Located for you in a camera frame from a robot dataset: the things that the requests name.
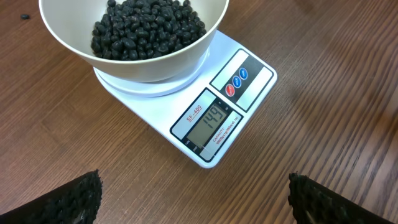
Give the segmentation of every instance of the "bowl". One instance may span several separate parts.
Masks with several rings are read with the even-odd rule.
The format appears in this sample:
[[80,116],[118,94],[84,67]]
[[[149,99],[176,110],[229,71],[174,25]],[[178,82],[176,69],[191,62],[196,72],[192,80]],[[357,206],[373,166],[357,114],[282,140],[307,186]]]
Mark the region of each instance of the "bowl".
[[98,70],[134,82],[156,82],[193,71],[213,40],[228,3],[229,0],[191,0],[193,10],[206,24],[206,35],[178,52],[140,61],[95,57],[91,49],[91,32],[94,23],[106,12],[107,0],[39,0],[39,7],[50,33]]

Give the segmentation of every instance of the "wooden table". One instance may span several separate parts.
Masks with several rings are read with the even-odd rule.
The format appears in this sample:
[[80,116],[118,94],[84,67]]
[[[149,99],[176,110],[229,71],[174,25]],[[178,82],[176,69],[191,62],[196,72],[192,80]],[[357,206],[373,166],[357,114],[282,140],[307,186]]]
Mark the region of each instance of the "wooden table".
[[297,171],[398,222],[397,15],[396,0],[232,0],[220,30],[279,81],[205,170],[106,92],[36,0],[2,0],[0,213],[99,169],[97,223],[293,223]]

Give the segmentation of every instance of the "white scale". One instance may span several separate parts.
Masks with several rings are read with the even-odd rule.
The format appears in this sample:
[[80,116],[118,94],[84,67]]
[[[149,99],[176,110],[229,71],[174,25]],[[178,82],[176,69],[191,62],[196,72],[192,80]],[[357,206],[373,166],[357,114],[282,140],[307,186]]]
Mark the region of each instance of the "white scale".
[[204,168],[217,165],[277,81],[272,67],[220,31],[189,75],[136,83],[94,70],[106,90]]

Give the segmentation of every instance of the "pile of black beans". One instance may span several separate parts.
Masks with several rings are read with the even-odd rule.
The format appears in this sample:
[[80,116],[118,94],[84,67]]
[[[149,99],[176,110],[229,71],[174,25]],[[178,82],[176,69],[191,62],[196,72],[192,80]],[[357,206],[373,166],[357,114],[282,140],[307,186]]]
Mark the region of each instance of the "pile of black beans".
[[171,54],[206,34],[189,0],[108,1],[95,23],[91,48],[100,58],[145,60]]

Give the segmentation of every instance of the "button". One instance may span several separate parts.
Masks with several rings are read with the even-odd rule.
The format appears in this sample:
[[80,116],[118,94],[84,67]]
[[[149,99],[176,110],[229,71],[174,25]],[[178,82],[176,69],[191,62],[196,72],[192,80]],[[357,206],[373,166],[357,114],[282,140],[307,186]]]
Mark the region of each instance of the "button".
[[232,84],[235,86],[235,88],[239,88],[242,85],[242,80],[239,77],[234,76],[232,78]]
[[235,89],[231,84],[228,84],[225,88],[225,92],[228,96],[233,96],[235,95]]
[[243,80],[247,79],[248,76],[249,76],[248,71],[247,71],[245,68],[241,68],[241,69],[239,70],[239,76],[240,76]]

